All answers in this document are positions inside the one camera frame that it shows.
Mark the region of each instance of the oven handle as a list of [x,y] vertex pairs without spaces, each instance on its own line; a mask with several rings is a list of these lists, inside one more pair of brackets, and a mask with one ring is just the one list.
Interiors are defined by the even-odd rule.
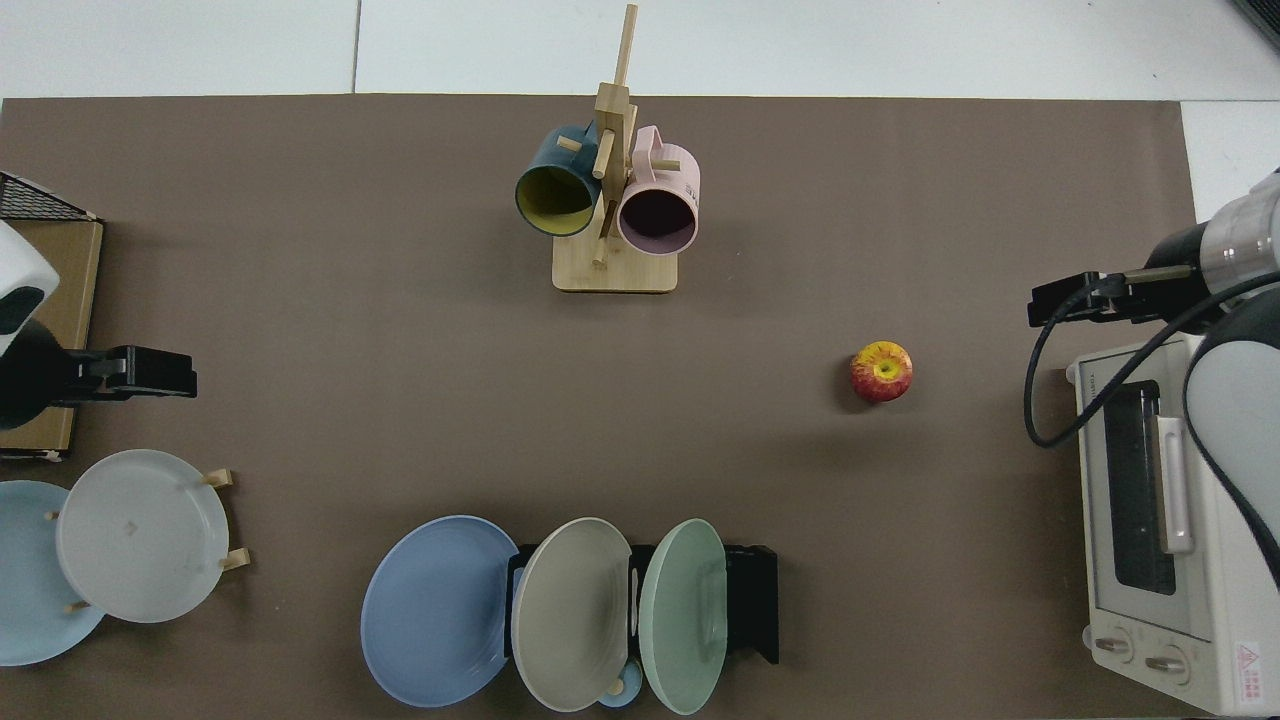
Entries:
[[1181,418],[1156,416],[1160,445],[1160,544],[1170,555],[1196,550],[1187,498],[1187,456]]

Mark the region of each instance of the warning label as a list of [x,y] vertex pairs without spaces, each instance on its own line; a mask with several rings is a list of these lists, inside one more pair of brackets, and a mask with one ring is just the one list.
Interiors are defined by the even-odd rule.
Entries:
[[1240,705],[1266,702],[1262,689],[1262,650],[1258,643],[1235,643],[1235,698]]

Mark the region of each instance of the red apple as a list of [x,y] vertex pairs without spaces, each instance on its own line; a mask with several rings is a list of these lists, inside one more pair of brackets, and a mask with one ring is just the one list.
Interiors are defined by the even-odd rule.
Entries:
[[873,342],[849,364],[854,392],[868,402],[887,402],[911,387],[911,356],[896,342]]

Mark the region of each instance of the blue mug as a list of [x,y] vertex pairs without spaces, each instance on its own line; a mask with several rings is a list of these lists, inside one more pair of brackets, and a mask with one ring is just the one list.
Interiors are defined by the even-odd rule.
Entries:
[[582,232],[600,197],[600,181],[591,177],[598,149],[595,123],[549,132],[516,183],[521,217],[547,234]]

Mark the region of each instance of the oven window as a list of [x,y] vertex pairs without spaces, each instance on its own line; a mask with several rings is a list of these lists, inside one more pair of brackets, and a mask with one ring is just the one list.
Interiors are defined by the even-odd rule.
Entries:
[[1107,478],[1111,486],[1111,547],[1116,580],[1121,584],[1174,594],[1174,556],[1160,547],[1156,498],[1156,415],[1160,386],[1142,380],[1120,386],[1103,407],[1107,437]]

